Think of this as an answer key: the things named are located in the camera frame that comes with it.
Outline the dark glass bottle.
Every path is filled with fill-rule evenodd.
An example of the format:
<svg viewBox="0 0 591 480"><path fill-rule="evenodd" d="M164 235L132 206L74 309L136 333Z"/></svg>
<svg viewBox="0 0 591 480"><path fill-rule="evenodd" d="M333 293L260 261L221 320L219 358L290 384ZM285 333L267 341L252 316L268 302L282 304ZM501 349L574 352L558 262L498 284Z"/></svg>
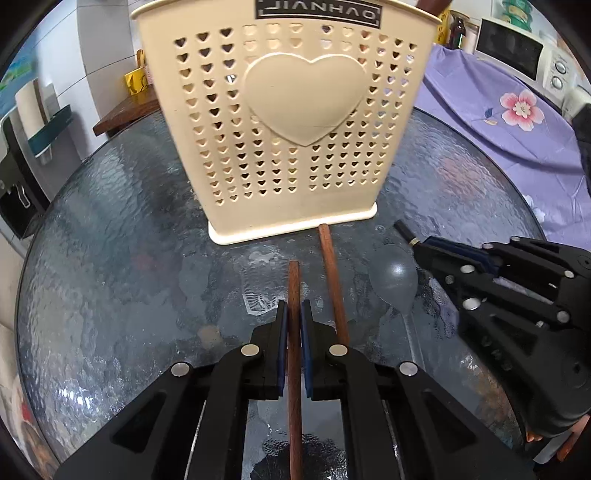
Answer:
<svg viewBox="0 0 591 480"><path fill-rule="evenodd" d="M452 14L448 47L452 50L461 47L462 38L466 35L465 18L459 13Z"/></svg>

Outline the white microwave oven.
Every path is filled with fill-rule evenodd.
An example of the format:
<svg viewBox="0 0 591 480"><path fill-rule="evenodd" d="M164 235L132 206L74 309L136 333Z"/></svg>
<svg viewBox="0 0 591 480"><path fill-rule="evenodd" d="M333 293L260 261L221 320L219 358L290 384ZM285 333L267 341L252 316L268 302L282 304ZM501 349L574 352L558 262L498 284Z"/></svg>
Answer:
<svg viewBox="0 0 591 480"><path fill-rule="evenodd" d="M483 18L475 56L507 71L558 108L579 80L575 59L535 35L494 18Z"/></svg>

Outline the beige plastic utensil holder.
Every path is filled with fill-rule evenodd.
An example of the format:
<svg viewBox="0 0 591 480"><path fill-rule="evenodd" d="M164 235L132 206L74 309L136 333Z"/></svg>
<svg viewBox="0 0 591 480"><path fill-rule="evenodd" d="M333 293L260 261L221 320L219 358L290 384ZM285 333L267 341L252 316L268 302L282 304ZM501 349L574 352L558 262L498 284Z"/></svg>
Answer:
<svg viewBox="0 0 591 480"><path fill-rule="evenodd" d="M219 245L366 220L439 19L398 1L153 1L153 86Z"/></svg>

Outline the yellow mug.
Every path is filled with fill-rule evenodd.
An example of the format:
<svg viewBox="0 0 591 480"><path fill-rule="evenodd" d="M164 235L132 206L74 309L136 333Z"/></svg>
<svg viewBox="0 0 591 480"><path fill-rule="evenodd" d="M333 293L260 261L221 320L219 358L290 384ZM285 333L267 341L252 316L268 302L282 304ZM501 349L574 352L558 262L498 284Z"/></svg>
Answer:
<svg viewBox="0 0 591 480"><path fill-rule="evenodd" d="M149 86L146 74L145 53L138 49L135 53L136 68L124 75L124 83L130 96L135 96L147 89Z"/></svg>

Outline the purple floral cloth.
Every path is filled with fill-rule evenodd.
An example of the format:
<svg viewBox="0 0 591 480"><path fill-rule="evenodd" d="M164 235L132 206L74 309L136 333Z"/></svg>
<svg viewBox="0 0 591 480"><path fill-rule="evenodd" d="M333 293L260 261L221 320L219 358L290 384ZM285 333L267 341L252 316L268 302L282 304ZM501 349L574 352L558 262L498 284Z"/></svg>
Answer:
<svg viewBox="0 0 591 480"><path fill-rule="evenodd" d="M575 132L529 87L471 54L436 44L415 105L504 171L550 241L590 247L590 193Z"/></svg>

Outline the clear plastic spoon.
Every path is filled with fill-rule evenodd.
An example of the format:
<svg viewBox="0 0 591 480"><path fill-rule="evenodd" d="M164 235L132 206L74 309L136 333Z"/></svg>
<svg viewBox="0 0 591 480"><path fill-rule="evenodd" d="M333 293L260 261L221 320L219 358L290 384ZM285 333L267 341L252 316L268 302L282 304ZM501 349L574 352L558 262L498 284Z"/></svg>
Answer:
<svg viewBox="0 0 591 480"><path fill-rule="evenodd" d="M369 275L377 296L401 314L412 361L424 369L424 355L413 319L413 304L418 290L414 259L397 245L383 245L370 259Z"/></svg>

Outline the black chopstick gold band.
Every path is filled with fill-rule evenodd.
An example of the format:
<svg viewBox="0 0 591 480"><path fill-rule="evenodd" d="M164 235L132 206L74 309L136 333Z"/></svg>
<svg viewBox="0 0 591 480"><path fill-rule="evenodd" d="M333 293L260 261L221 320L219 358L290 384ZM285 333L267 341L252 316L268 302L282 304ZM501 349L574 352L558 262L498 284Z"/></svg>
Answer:
<svg viewBox="0 0 591 480"><path fill-rule="evenodd" d="M403 238L411 247L414 247L420 242L420 239L411 231L403 220L397 220L394 222L394 228L401 235L401 238Z"/></svg>

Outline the brown chopstick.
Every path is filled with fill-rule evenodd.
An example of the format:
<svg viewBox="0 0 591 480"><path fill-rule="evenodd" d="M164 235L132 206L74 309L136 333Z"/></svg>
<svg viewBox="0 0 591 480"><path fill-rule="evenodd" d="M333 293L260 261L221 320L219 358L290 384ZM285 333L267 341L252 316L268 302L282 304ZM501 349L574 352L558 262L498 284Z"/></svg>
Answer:
<svg viewBox="0 0 591 480"><path fill-rule="evenodd" d="M290 442L290 479L304 478L301 441L301 270L290 261L287 272L287 423Z"/></svg>
<svg viewBox="0 0 591 480"><path fill-rule="evenodd" d="M451 2L452 0L418 0L416 7L434 16L439 16Z"/></svg>
<svg viewBox="0 0 591 480"><path fill-rule="evenodd" d="M335 258L334 244L332 244L331 230L328 224L318 226L318 237L321 242L322 258L325 263L325 275L327 276L329 296L332 301L332 312L334 312L335 331L339 342L349 344L348 321L346 310L342 299L341 283L339 282L338 262Z"/></svg>

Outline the water dispenser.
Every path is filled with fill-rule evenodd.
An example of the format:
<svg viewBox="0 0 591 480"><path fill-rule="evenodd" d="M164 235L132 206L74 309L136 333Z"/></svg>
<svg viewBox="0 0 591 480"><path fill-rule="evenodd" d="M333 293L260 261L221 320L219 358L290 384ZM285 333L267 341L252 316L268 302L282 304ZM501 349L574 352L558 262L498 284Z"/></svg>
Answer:
<svg viewBox="0 0 591 480"><path fill-rule="evenodd" d="M50 203L81 165L70 106L29 139L17 109L1 120L1 219L19 240L33 235Z"/></svg>

